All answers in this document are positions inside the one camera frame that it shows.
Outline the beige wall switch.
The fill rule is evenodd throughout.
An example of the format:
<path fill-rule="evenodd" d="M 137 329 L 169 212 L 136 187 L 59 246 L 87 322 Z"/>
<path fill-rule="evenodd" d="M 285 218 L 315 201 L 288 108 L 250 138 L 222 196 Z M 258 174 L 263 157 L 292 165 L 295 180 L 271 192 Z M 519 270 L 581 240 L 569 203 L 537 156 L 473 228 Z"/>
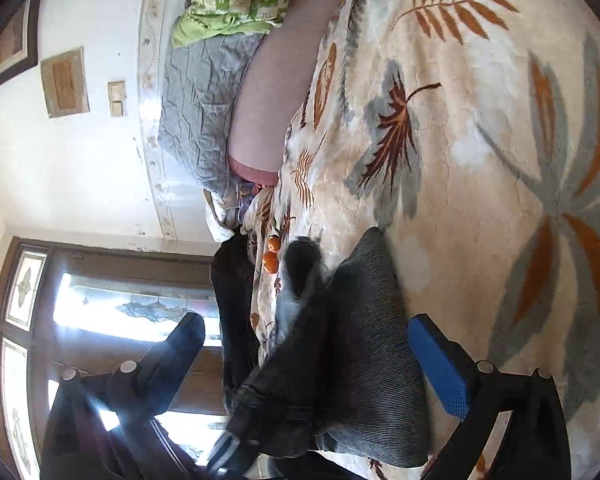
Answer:
<path fill-rule="evenodd" d="M 110 115 L 112 117 L 122 117 L 125 115 L 125 99 L 125 81 L 110 81 L 110 83 L 108 84 L 108 100 L 110 107 Z"/>

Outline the green patterned folded blanket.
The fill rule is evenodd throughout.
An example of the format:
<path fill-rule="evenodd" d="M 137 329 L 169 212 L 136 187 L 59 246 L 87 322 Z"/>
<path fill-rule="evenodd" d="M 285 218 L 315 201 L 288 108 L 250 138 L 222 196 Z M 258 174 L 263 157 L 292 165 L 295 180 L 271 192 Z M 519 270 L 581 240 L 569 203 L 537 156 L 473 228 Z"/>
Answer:
<path fill-rule="evenodd" d="M 217 36 L 267 35 L 283 25 L 289 0 L 190 0 L 172 32 L 172 46 Z"/>

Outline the orange tangerine left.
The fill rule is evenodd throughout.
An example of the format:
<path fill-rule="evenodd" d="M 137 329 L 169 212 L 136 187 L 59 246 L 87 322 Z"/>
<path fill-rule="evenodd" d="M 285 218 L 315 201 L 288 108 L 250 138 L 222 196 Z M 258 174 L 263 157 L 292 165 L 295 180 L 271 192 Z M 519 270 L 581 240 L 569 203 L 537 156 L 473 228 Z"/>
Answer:
<path fill-rule="evenodd" d="M 262 263 L 264 270 L 268 274 L 276 274 L 278 272 L 278 258 L 276 252 L 266 252 L 263 255 Z"/>

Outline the grey denim pants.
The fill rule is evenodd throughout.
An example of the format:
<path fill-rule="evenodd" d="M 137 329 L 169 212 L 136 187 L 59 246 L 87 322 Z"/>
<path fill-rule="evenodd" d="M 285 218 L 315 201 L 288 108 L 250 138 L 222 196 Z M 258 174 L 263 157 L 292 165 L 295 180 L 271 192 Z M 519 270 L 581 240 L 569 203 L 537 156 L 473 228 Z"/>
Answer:
<path fill-rule="evenodd" d="M 243 474 L 260 453 L 313 450 L 412 468 L 430 443 L 424 378 L 407 342 L 390 249 L 378 228 L 325 271 L 320 246 L 292 242 L 270 351 L 237 390 L 208 471 Z"/>

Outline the window with stained glass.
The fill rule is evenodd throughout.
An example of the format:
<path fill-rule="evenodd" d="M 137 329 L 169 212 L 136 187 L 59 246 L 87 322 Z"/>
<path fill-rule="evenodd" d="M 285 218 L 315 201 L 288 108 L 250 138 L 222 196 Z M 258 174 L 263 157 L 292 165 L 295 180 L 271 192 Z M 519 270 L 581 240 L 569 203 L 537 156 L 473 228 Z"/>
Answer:
<path fill-rule="evenodd" d="M 124 252 L 14 237 L 0 257 L 0 453 L 38 478 L 62 378 L 139 360 L 195 312 L 207 338 L 160 422 L 205 458 L 224 416 L 218 308 L 208 256 Z"/>

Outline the beige wall panel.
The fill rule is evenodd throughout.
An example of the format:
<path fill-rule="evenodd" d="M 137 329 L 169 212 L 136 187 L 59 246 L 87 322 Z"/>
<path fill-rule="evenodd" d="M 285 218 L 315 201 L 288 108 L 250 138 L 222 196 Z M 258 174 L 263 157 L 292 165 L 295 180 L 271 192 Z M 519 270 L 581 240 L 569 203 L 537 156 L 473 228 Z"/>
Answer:
<path fill-rule="evenodd" d="M 49 118 L 88 113 L 83 48 L 41 62 L 44 99 Z"/>

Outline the grey quilted pillow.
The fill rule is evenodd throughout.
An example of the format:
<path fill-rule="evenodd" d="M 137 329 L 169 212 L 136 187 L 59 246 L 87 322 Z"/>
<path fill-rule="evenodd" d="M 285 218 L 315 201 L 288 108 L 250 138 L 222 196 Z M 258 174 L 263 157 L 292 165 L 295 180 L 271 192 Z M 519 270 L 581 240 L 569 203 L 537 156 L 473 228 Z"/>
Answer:
<path fill-rule="evenodd" d="M 172 47 L 166 58 L 158 131 L 160 148 L 196 185 L 237 202 L 238 179 L 228 162 L 228 137 L 242 80 L 263 36 L 217 36 Z"/>

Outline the dark framed picture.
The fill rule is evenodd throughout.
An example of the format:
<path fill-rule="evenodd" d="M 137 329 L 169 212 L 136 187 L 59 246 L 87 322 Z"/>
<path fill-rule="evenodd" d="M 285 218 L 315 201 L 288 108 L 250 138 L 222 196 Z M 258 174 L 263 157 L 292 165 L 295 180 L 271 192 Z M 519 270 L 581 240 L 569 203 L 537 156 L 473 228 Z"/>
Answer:
<path fill-rule="evenodd" d="M 0 33 L 0 85 L 38 64 L 41 0 L 27 0 Z"/>

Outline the orange tangerine right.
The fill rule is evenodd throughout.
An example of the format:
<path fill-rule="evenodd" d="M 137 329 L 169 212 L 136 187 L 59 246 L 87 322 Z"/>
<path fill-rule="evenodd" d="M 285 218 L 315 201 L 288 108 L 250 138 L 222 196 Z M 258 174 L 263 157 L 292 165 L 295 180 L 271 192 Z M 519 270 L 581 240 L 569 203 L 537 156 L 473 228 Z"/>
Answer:
<path fill-rule="evenodd" d="M 280 238 L 277 235 L 272 235 L 268 238 L 268 250 L 270 252 L 278 252 L 280 249 Z"/>

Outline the leaf pattern fleece blanket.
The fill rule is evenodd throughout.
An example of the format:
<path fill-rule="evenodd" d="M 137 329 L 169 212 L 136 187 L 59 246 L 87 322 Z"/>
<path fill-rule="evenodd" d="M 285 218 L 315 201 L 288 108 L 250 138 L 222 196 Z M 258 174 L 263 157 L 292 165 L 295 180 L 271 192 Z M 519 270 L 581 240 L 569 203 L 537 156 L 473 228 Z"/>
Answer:
<path fill-rule="evenodd" d="M 600 472 L 600 19 L 585 0 L 341 0 L 258 240 L 326 266 L 383 229 L 407 310 L 549 370 L 571 474 Z"/>

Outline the white cloth pile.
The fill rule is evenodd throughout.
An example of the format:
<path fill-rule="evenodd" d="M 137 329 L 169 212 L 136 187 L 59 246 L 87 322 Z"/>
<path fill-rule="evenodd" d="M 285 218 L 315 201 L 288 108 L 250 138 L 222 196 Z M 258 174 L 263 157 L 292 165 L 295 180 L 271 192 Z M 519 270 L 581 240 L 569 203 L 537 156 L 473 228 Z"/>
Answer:
<path fill-rule="evenodd" d="M 235 234 L 246 234 L 254 223 L 263 185 L 241 178 L 222 193 L 203 190 L 204 218 L 213 240 L 223 243 Z"/>

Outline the orange tangerine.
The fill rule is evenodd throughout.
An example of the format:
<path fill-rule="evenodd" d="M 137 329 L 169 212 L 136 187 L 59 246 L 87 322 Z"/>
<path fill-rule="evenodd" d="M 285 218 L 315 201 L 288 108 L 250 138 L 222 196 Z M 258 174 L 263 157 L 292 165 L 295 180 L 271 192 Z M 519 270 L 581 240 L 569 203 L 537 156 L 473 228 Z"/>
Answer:
<path fill-rule="evenodd" d="M 280 238 L 277 235 L 272 235 L 268 238 L 268 250 L 270 252 L 278 252 L 280 249 Z"/>
<path fill-rule="evenodd" d="M 268 274 L 276 274 L 278 272 L 278 258 L 276 252 L 266 252 L 263 255 L 262 263 L 264 270 Z"/>

